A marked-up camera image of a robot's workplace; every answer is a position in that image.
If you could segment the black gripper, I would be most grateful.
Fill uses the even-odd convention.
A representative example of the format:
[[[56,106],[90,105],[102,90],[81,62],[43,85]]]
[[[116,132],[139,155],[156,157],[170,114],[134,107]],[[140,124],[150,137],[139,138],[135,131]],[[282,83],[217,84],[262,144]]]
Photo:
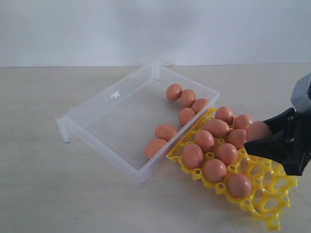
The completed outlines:
[[[263,122],[273,135],[246,142],[246,152],[282,164],[289,176],[301,176],[311,160],[310,113],[294,113],[294,108],[288,108]]]

